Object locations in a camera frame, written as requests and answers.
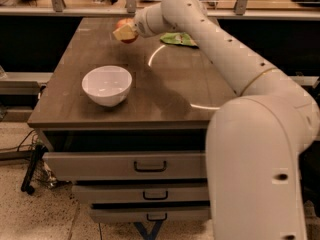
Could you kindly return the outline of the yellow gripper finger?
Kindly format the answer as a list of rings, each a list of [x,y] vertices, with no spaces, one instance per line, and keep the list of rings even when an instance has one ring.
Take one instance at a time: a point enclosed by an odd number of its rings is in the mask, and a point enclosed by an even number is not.
[[[122,25],[113,31],[113,35],[118,41],[132,41],[138,37],[138,34],[128,24]]]

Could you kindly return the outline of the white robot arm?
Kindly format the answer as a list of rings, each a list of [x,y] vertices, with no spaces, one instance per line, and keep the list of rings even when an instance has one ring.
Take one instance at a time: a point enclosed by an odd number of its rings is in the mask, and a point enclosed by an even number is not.
[[[317,137],[317,103],[209,20],[198,0],[161,0],[114,35],[130,41],[170,31],[189,34],[236,95],[206,134],[214,240],[307,240],[299,156]]]

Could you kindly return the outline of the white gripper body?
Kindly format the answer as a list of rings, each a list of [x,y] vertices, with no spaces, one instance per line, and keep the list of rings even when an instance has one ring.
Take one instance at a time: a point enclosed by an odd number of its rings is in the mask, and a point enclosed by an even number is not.
[[[139,10],[134,17],[134,26],[144,38],[169,32],[172,26],[165,20],[161,4],[155,4]]]

